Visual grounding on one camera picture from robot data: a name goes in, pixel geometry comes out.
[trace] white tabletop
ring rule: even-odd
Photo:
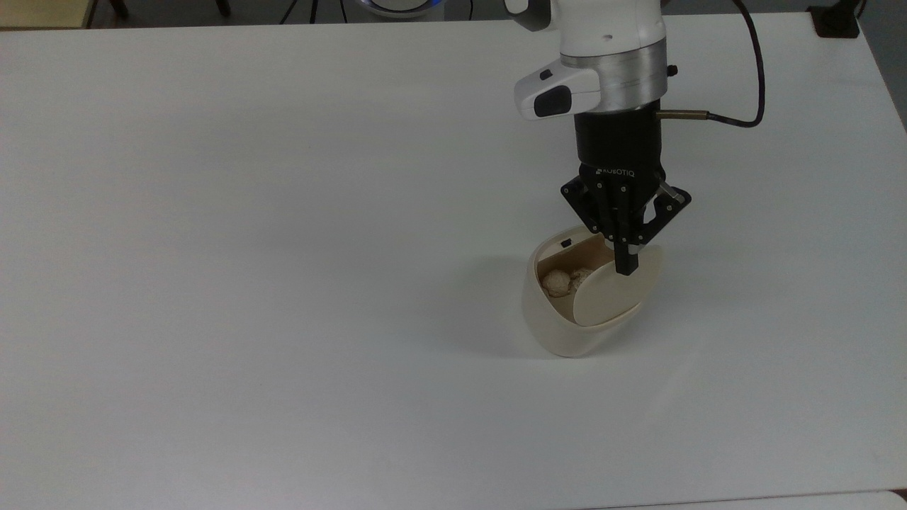
[[[571,119],[513,22],[0,34],[0,506],[526,509],[907,485],[907,137],[869,48],[756,17],[763,125],[664,122],[694,198],[608,348],[539,347]],[[668,108],[748,116],[738,16]]]

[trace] robotiq logo text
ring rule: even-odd
[[[627,177],[636,177],[636,173],[633,170],[624,170],[622,168],[604,168],[601,170],[612,175],[626,175]]]

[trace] floor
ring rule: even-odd
[[[229,0],[230,17],[222,17],[214,0],[124,0],[130,9],[128,19],[118,19],[109,0],[99,0],[91,28],[276,25],[293,5],[293,0]],[[345,2],[350,23],[364,22],[356,0],[320,0],[315,23],[343,23],[340,2]],[[473,19],[504,19],[503,0],[447,0],[445,19],[465,20],[473,5]],[[830,5],[833,0],[750,0],[753,12],[803,12],[809,5]],[[297,0],[289,10],[287,24],[307,24],[312,0]],[[666,15],[735,13],[729,0],[673,0],[664,8]],[[860,20],[866,39],[873,49],[894,99],[895,108],[907,126],[907,8],[904,0],[868,0]]]

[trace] black stand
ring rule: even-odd
[[[860,0],[841,0],[831,7],[813,5],[806,12],[813,16],[813,26],[819,37],[854,39],[860,34],[853,11]]]

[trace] black object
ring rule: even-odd
[[[812,5],[806,9],[813,17],[813,26],[819,37],[832,39],[854,39],[860,34],[853,11],[860,0],[840,0],[831,7]]]
[[[293,0],[292,2],[290,2],[289,7],[287,7],[287,11],[284,13],[283,17],[280,18],[278,25],[282,25],[287,22],[287,18],[289,18],[289,14],[292,13],[293,8],[296,7],[296,2],[297,2],[297,0]],[[317,4],[318,4],[318,0],[312,0],[312,13],[311,13],[310,17],[312,17],[313,20],[309,21],[309,23],[313,23],[313,21],[314,21],[314,18],[315,18],[314,13],[315,13],[315,9],[317,8]]]
[[[613,243],[615,269],[623,275],[639,266],[639,247],[692,200],[664,183],[659,106],[655,101],[631,112],[573,117],[582,164],[580,175],[562,186],[561,194],[589,231]],[[650,201],[655,218],[644,223]]]
[[[535,96],[532,109],[538,117],[551,117],[570,111],[573,105],[573,95],[567,85],[558,85],[549,91]]]
[[[111,7],[113,7],[113,11],[117,16],[123,19],[129,17],[129,9],[126,8],[126,4],[122,0],[111,0]]]
[[[218,10],[220,11],[220,15],[222,15],[224,17],[227,17],[230,15],[231,11],[230,11],[229,3],[227,2],[227,0],[215,0],[215,2],[217,2],[217,4],[218,4]]]

